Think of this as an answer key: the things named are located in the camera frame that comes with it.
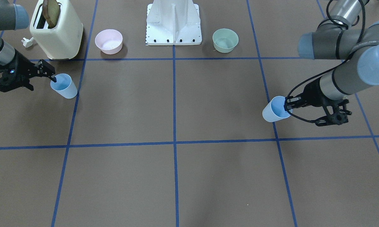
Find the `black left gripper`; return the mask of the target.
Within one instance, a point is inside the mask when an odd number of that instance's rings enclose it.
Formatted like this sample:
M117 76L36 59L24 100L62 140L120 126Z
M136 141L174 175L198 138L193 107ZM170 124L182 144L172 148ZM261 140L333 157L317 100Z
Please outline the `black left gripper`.
M293 109L308 106L327 107L327 104L327 98L322 93L320 83L309 83L299 96L287 96L285 98L284 109L287 112L292 112Z

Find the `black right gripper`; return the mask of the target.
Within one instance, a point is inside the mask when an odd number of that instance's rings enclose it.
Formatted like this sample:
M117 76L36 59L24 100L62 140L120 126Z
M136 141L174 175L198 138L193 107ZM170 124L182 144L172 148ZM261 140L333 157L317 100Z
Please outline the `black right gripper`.
M26 81L33 77L45 77L56 83L55 68L47 61L38 61L32 63L24 56L15 56L12 61L6 65L7 83Z

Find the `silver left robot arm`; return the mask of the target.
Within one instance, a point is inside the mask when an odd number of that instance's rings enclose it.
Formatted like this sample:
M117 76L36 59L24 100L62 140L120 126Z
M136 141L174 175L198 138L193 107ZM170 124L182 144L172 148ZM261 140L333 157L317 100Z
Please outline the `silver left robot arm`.
M285 109L314 106L347 113L347 96L379 85L379 21L365 27L366 0L338 0L315 32L302 35L299 56L343 60L312 79Z

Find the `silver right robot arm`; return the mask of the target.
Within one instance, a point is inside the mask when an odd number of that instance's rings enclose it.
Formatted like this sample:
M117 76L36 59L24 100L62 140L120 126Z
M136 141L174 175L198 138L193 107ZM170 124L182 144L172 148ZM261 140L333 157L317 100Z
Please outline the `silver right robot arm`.
M28 86L33 77L45 77L56 82L54 67L44 60L32 63L10 43L3 32L28 28L30 17L25 7L0 0L0 86Z

